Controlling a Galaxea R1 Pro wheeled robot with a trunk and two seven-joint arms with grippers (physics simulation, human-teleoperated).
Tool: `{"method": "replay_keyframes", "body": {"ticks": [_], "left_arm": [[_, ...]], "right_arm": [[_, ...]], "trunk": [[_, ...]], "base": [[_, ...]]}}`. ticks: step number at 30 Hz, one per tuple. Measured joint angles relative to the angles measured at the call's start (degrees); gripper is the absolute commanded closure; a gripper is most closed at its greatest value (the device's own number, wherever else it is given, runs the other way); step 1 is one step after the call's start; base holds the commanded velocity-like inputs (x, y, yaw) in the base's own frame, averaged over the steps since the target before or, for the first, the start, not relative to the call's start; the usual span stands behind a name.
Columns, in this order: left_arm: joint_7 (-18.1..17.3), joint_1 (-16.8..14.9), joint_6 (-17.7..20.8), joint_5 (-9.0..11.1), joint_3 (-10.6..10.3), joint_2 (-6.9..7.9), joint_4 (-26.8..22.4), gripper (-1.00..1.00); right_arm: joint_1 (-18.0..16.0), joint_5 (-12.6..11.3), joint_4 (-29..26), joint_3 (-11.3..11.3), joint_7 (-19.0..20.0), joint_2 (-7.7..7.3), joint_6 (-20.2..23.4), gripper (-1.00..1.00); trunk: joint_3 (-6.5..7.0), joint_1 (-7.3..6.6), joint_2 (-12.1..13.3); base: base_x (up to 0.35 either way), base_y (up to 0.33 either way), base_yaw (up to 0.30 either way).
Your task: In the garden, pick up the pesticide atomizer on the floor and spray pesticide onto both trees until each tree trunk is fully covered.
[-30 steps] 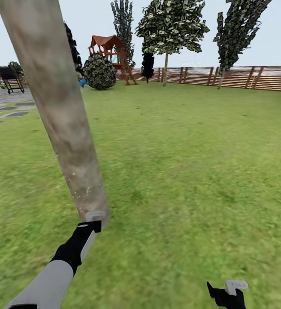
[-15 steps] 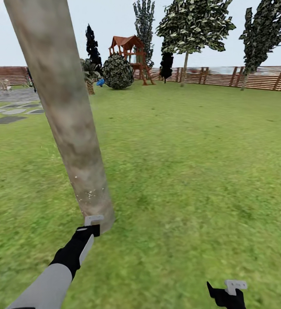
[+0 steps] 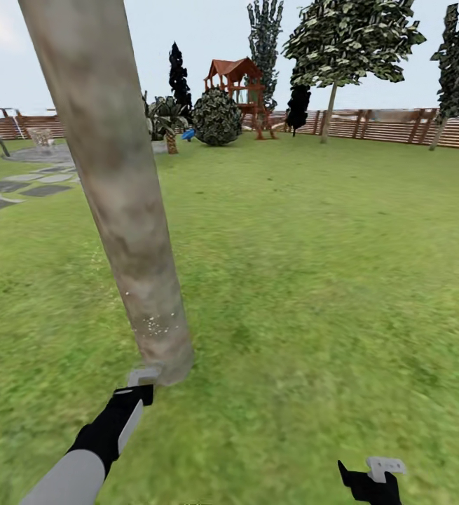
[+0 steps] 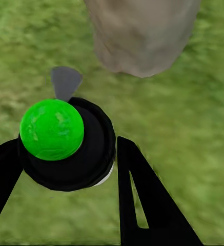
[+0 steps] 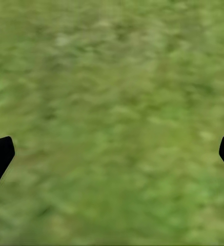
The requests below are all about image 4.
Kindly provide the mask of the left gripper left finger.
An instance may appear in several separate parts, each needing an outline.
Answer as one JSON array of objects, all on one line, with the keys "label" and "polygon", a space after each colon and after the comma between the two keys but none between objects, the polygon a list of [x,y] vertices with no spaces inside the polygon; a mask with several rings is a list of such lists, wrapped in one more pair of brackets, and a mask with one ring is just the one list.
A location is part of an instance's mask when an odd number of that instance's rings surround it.
[{"label": "left gripper left finger", "polygon": [[0,145],[0,214],[22,170],[23,167],[18,158],[17,139]]}]

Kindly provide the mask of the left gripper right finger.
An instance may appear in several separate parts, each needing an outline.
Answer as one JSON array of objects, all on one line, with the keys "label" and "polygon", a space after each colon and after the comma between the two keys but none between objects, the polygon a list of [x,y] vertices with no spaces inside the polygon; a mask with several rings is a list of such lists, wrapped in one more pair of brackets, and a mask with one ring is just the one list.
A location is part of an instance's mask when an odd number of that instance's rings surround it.
[{"label": "left gripper right finger", "polygon": [[[203,246],[137,145],[122,137],[117,138],[117,166],[121,246]],[[148,229],[138,227],[130,175]]]}]

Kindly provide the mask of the pesticide atomizer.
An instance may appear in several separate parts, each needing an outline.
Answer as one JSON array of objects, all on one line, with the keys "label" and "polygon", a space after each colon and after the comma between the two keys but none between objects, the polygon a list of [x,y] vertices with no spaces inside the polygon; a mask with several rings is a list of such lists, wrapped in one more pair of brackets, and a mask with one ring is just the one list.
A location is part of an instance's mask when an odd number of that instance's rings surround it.
[{"label": "pesticide atomizer", "polygon": [[70,67],[50,70],[56,99],[35,103],[23,115],[18,158],[37,183],[62,192],[102,185],[113,171],[116,136],[96,104],[73,97],[83,75]]}]

